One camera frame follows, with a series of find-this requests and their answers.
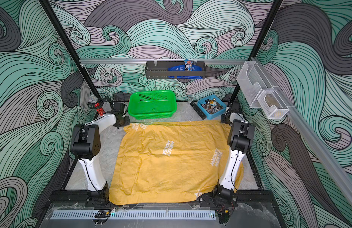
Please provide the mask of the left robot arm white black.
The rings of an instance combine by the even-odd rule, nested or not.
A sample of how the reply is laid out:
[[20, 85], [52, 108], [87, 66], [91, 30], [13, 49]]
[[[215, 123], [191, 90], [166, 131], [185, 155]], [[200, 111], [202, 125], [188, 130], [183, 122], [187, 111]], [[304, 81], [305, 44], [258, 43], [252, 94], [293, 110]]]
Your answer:
[[109, 185], [105, 180], [98, 155], [101, 150], [101, 132], [108, 127], [124, 127], [129, 125], [126, 116], [127, 105], [110, 102], [110, 111], [104, 111], [104, 102], [89, 101], [88, 107], [98, 112], [99, 117], [85, 124], [77, 124], [73, 128], [70, 152], [81, 164], [87, 180], [89, 199], [99, 199], [102, 204], [109, 203]]

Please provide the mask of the yellow pillowcase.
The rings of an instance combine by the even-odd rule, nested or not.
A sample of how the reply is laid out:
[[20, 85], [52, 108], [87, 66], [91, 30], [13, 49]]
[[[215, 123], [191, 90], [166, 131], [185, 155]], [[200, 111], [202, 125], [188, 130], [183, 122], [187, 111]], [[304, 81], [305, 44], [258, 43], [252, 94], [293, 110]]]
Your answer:
[[125, 136], [109, 190], [114, 204], [175, 193], [191, 199], [211, 192], [229, 157], [230, 126], [218, 120], [132, 123]]

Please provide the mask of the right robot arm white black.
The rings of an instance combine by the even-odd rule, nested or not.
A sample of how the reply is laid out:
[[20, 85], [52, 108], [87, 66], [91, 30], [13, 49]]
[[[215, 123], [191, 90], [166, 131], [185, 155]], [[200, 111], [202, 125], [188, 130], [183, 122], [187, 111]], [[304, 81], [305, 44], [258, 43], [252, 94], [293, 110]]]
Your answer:
[[222, 116], [221, 122], [231, 124], [227, 139], [230, 147], [227, 164], [212, 192], [198, 197], [202, 208], [210, 207], [217, 210], [237, 205], [237, 174], [241, 167], [242, 159], [252, 146], [255, 133], [255, 125], [245, 119], [240, 102], [237, 100], [228, 105], [226, 114]]

